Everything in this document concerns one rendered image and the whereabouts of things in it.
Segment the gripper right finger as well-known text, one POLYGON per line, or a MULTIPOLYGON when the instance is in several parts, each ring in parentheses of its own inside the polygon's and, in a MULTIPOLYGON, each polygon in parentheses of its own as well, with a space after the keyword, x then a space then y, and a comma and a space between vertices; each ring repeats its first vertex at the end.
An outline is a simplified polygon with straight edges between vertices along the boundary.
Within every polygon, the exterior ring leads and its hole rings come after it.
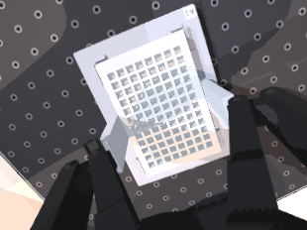
POLYGON ((280 87, 248 99, 199 81, 207 107, 227 128, 229 118, 225 230, 285 230, 256 127, 266 125, 307 168, 307 101, 280 87))

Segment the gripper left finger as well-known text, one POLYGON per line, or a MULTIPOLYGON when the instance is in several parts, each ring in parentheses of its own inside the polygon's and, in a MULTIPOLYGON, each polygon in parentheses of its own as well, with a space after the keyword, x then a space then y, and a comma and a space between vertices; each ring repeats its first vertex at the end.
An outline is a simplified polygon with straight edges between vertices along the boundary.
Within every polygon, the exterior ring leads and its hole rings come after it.
POLYGON ((128 142, 116 112, 101 138, 83 145, 88 161, 62 167, 30 230, 87 230, 93 194, 95 230, 139 230, 141 221, 119 176, 128 142))

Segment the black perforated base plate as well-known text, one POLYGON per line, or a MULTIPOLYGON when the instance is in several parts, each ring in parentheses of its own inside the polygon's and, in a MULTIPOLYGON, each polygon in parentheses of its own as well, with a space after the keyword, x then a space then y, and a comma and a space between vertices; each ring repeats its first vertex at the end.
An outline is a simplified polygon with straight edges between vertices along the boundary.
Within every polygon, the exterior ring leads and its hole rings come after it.
MULTIPOLYGON (((219 86, 307 101, 307 0, 0 0, 0 156, 43 201, 107 125, 73 54, 191 4, 219 86)), ((256 129, 276 200, 307 187, 307 168, 256 129)), ((119 176, 141 221, 228 192, 229 159, 141 186, 125 160, 119 176)))

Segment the white well plate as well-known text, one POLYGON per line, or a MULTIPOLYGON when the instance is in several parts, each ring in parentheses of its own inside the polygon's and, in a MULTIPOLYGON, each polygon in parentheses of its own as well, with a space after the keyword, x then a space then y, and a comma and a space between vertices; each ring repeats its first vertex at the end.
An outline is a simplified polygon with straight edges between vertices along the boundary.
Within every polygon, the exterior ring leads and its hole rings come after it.
POLYGON ((221 152, 183 30, 96 69, 148 177, 221 152))

